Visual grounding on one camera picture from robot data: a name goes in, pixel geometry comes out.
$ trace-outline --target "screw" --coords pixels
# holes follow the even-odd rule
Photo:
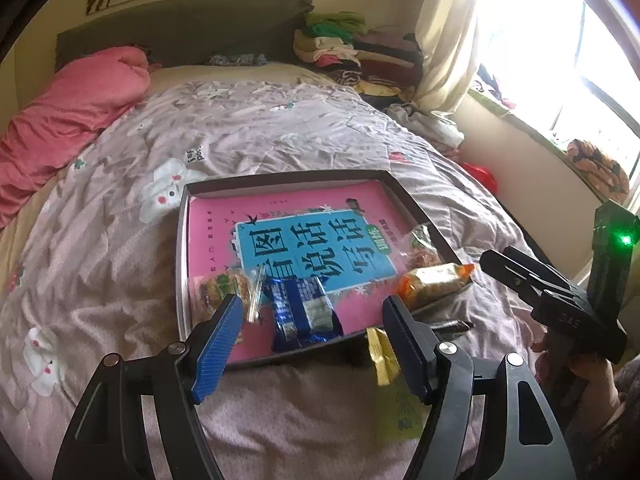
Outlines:
[[[187,345],[185,345],[182,341],[178,341],[175,343],[171,343],[167,350],[171,355],[180,355],[187,349]]]
[[[524,359],[516,353],[507,355],[507,361],[512,366],[522,366],[524,364]]]
[[[449,341],[443,341],[438,345],[438,350],[440,350],[443,354],[452,355],[458,351],[458,347]]]
[[[115,366],[118,362],[120,362],[120,356],[118,354],[105,355],[102,360],[102,364],[105,366]]]

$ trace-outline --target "gray headboard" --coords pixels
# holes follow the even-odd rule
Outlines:
[[[166,68],[201,64],[212,54],[266,54],[297,62],[293,34],[311,0],[162,0],[108,14],[58,34],[56,70],[109,48],[136,44]]]

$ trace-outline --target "blue wrapper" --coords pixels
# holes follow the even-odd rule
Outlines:
[[[262,289],[271,300],[276,323],[274,352],[295,350],[343,334],[322,286],[325,280],[318,276],[264,279]]]

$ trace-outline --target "green cloth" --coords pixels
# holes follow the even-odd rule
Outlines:
[[[323,14],[320,12],[312,12],[306,17],[306,24],[311,27],[320,23],[333,23],[347,32],[357,32],[358,34],[367,33],[367,20],[358,12],[331,12]]]
[[[330,22],[305,27],[302,32],[310,38],[340,38],[344,43],[353,44],[353,34]]]

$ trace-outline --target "hand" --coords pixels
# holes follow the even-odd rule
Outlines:
[[[546,335],[542,341],[535,341],[531,349],[540,354],[536,360],[536,379],[544,385],[550,370]],[[568,368],[576,377],[589,382],[570,429],[583,434],[594,433],[602,428],[620,407],[620,396],[613,381],[611,363],[595,354],[580,354],[570,358]]]

